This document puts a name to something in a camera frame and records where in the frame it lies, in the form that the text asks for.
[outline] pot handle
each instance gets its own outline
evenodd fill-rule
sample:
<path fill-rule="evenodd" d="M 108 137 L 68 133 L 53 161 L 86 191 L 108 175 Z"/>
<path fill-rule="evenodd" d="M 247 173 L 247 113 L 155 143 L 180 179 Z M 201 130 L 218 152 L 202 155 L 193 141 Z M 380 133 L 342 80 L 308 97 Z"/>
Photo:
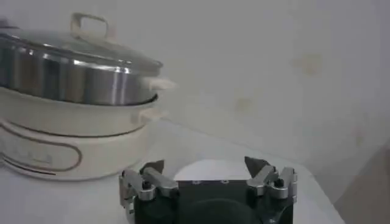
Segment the pot handle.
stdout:
<path fill-rule="evenodd" d="M 96 21 L 103 22 L 105 24 L 105 34 L 104 34 L 104 39 L 95 37 L 93 35 L 90 35 L 89 33 L 85 33 L 82 31 L 81 28 L 81 21 L 83 18 L 88 18 L 88 19 L 93 19 Z M 95 16 L 95 15 L 90 15 L 90 14 L 85 14 L 85 13 L 73 13 L 71 16 L 71 35 L 74 37 L 79 37 L 79 38 L 94 38 L 94 39 L 103 39 L 105 41 L 108 41 L 109 39 L 113 38 L 113 32 L 112 28 L 108 25 L 107 20 L 105 18 L 100 17 L 100 16 Z"/>
<path fill-rule="evenodd" d="M 146 86 L 149 91 L 174 89 L 177 87 L 176 83 L 170 81 L 169 79 L 163 78 L 143 77 L 142 82 L 143 85 Z"/>
<path fill-rule="evenodd" d="M 163 117 L 166 117 L 168 112 L 166 110 L 159 110 L 156 108 L 148 108 L 140 111 L 138 115 L 138 120 L 142 121 L 157 121 Z"/>

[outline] stainless steel pot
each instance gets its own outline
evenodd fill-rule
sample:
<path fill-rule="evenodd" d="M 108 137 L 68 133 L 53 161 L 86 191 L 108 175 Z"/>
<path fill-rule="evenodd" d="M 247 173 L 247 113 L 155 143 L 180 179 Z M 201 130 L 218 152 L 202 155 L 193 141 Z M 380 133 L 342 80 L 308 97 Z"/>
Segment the stainless steel pot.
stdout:
<path fill-rule="evenodd" d="M 105 23 L 104 38 L 81 29 Z M 0 86 L 42 98 L 94 105 L 139 105 L 172 88 L 157 78 L 162 63 L 112 43 L 108 22 L 74 13 L 70 33 L 0 29 Z"/>

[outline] screw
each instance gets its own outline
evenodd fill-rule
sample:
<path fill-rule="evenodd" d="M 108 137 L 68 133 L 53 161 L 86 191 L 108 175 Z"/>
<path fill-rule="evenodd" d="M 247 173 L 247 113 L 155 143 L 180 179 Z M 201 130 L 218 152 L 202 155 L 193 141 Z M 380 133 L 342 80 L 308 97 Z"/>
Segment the screw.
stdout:
<path fill-rule="evenodd" d="M 152 187 L 152 184 L 149 181 L 142 182 L 142 189 L 148 190 Z"/>
<path fill-rule="evenodd" d="M 279 178 L 279 179 L 275 180 L 274 185 L 275 185 L 275 187 L 284 187 L 285 181 L 283 179 Z"/>

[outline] white table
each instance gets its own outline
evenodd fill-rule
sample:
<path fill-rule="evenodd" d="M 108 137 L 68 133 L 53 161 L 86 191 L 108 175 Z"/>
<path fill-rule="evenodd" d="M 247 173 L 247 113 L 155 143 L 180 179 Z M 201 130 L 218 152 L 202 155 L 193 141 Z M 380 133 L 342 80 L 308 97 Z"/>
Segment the white table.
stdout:
<path fill-rule="evenodd" d="M 279 167 L 292 166 L 298 172 L 298 202 L 294 213 L 297 224 L 344 224 L 324 191 L 312 174 L 300 164 L 262 154 L 240 145 L 189 130 L 170 122 L 155 124 L 154 146 L 146 161 L 164 158 L 165 175 L 173 177 L 182 167 L 201 159 L 226 159 L 214 164 L 218 169 L 232 169 L 231 175 L 245 179 L 244 155 L 268 160 Z M 186 167 L 180 178 L 196 175 L 194 167 L 206 167 L 201 161 Z M 0 168 L 0 223 L 28 224 L 126 224 L 123 208 L 119 205 L 117 176 L 81 182 L 38 180 Z"/>

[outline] lid handle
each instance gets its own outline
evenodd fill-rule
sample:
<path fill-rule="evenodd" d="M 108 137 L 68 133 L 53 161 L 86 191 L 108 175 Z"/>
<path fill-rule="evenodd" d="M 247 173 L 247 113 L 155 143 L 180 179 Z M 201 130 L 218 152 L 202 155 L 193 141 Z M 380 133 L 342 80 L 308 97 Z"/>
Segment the lid handle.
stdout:
<path fill-rule="evenodd" d="M 113 34 L 111 32 L 111 27 L 108 25 L 107 20 L 105 20 L 103 17 L 100 17 L 100 16 L 84 14 L 84 13 L 79 13 L 79 12 L 73 13 L 72 17 L 71 17 L 71 34 L 72 34 L 72 36 L 77 37 L 77 38 L 85 38 L 85 37 L 97 38 L 97 37 L 91 36 L 89 33 L 85 33 L 84 31 L 82 31 L 81 21 L 83 18 L 89 18 L 89 19 L 103 22 L 105 24 L 104 40 L 108 41 L 109 39 L 113 38 Z"/>

